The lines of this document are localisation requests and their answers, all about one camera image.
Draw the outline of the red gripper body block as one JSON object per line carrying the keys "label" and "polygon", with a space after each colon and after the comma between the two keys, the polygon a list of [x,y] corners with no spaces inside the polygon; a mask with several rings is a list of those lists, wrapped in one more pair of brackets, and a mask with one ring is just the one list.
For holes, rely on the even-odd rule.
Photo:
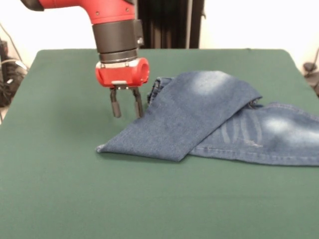
{"label": "red gripper body block", "polygon": [[150,67],[146,58],[132,61],[104,64],[98,62],[95,75],[103,87],[114,88],[116,85],[140,87],[149,78]]}

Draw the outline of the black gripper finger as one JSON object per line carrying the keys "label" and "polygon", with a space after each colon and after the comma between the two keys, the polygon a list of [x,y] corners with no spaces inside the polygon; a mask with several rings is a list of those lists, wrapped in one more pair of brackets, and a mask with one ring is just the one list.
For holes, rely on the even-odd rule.
{"label": "black gripper finger", "polygon": [[113,115],[116,118],[120,118],[121,117],[121,110],[120,110],[119,103],[117,101],[116,94],[117,94],[117,89],[111,88],[110,89],[110,100],[111,100]]}
{"label": "black gripper finger", "polygon": [[135,111],[137,117],[142,117],[144,115],[142,97],[138,87],[131,88],[131,91],[135,97]]}

